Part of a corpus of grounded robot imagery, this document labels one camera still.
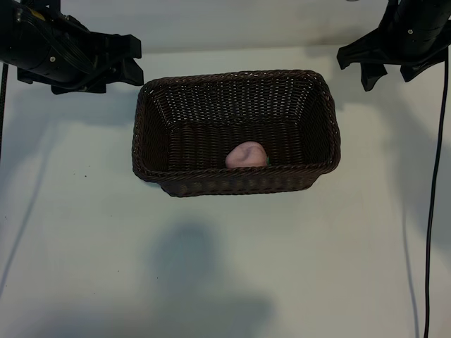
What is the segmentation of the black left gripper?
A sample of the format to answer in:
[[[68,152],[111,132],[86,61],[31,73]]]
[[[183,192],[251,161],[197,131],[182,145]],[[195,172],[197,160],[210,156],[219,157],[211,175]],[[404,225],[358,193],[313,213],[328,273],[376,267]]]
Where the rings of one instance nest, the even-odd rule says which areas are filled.
[[[135,61],[141,56],[141,42],[132,35],[64,31],[33,15],[1,20],[1,61],[20,70],[20,81],[51,84],[53,94],[104,94],[106,84],[116,82],[143,85]]]

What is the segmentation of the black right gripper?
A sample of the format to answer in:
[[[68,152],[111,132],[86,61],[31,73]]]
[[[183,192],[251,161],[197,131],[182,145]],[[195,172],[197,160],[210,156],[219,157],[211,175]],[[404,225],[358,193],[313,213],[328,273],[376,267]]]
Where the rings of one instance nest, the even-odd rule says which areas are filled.
[[[339,48],[337,60],[342,69],[361,63],[361,83],[364,91],[370,92],[377,81],[387,75],[384,64],[401,65],[403,80],[410,82],[428,68],[445,62],[447,50],[444,48],[449,44],[448,16],[440,20],[423,16],[413,22],[391,20]]]

